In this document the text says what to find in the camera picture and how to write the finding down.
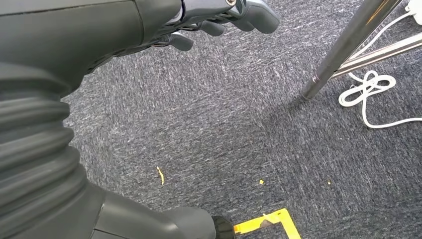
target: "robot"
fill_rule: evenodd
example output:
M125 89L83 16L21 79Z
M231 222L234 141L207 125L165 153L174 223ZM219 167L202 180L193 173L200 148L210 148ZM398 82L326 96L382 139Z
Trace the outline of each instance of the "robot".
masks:
M231 239L198 208L155 212L90 183L60 99L113 57L189 50L181 31L272 33L262 0L0 1L0 239Z

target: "debris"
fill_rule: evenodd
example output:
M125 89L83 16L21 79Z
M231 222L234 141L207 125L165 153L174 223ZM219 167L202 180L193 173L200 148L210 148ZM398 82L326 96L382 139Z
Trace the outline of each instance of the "debris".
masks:
M161 176L161 185L164 185L164 174L161 172L160 168L157 166L158 173Z

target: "gray carpet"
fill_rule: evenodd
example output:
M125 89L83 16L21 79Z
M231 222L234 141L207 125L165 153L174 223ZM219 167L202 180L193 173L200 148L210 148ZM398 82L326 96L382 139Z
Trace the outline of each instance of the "gray carpet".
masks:
M422 123L368 129L360 105L337 102L346 76L298 97L361 2L270 0L274 34L187 33L189 52L153 48L97 69L64 99L89 178L155 210L197 206L235 223L287 208L305 239L421 238ZM375 47L421 31L405 19ZM422 116L421 58L370 67L398 81L369 99L371 123ZM241 238L280 237L274 226Z

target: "cable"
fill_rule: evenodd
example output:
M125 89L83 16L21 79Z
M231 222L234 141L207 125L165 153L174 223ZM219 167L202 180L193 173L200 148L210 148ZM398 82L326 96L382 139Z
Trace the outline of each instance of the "cable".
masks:
M380 32L378 32L377 35L375 35L374 39L372 39L364 48L362 48L361 50L359 50L357 53L353 54L349 59L353 59L358 57L359 55L361 55L363 52L365 52L369 47L371 47L372 44L374 44L374 42L388 29L390 28L392 25L396 24L397 22L399 22L400 20L408 17L408 16L412 16L414 15L414 12L408 12L402 16L400 16L399 18L393 20L392 22L390 22L388 25L386 25L385 27L383 27L381 29ZM389 75L378 75L378 73L376 71L368 71L364 78L361 79L359 77L357 77L356 75L354 75L353 73L349 73L349 76L351 78L353 78L354 80L356 80L357 82L360 82L361 85L354 87L354 85L352 85L352 87L343 92L339 98L338 98L338 102L344 106L344 107L351 107L351 106L355 106L358 103L362 102L362 118L363 121L365 122L366 126L368 126L369 128L387 128L387 127L392 127L392 126L396 126L402 123L407 123L407 122L413 122L413 121L422 121L422 118L411 118L411 119L403 119L397 122L393 122L393 123L387 123L387 124L382 124L382 125L373 125L371 123L368 122L368 119L366 118L366 104L367 104L367 98L369 96L384 92L392 87L394 87L396 85L396 79L392 76ZM388 85L386 86L380 86L378 85L379 82L381 81L387 81ZM361 92L362 94L356 98L355 100L352 101L347 101L346 98L355 94Z

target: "yellow floor marking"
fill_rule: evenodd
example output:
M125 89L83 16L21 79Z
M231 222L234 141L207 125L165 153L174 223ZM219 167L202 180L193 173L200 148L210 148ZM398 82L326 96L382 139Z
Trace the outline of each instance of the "yellow floor marking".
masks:
M299 235L299 232L296 229L287 209L282 209L281 214L279 214L278 217L289 239L301 239L301 236Z
M234 226L234 232L245 234L266 227L268 224L281 223L289 239L300 239L301 236L292 221L287 209L281 209L271 214L263 214L262 217L255 218Z

